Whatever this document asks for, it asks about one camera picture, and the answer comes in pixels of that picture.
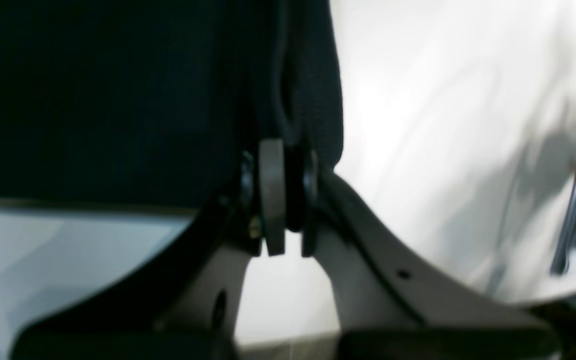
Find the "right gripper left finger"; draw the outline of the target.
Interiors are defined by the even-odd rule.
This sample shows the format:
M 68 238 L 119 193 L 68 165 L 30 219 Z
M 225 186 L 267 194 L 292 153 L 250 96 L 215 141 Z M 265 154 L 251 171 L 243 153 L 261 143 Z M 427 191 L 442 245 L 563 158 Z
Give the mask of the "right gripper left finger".
M 60 313 L 28 326 L 15 360 L 235 360 L 233 333 L 251 258 L 285 251 L 284 144 L 260 141 L 164 250 Z

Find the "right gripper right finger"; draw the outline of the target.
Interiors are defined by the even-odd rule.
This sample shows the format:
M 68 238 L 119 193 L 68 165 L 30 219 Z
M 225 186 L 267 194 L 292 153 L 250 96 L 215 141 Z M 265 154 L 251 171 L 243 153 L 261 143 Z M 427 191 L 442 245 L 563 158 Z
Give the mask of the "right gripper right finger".
M 402 243 L 338 175 L 303 157 L 302 254 L 333 287 L 340 360 L 555 360 L 556 333 L 490 300 Z

